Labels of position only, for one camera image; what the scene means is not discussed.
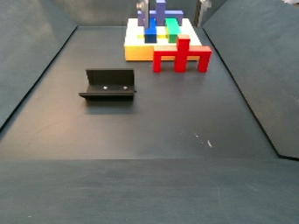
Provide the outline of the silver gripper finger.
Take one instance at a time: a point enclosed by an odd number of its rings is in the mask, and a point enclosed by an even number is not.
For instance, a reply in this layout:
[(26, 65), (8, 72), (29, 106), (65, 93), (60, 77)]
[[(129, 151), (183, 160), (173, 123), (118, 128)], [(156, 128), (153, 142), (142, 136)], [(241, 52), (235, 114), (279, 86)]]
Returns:
[(149, 26), (149, 2), (148, 0), (138, 0), (136, 3), (136, 9), (137, 9), (137, 21), (138, 24), (148, 28)]
[(211, 0), (199, 0), (199, 4), (200, 4), (200, 11), (199, 11), (197, 26), (201, 26), (204, 19), (207, 17), (208, 9), (211, 8)]

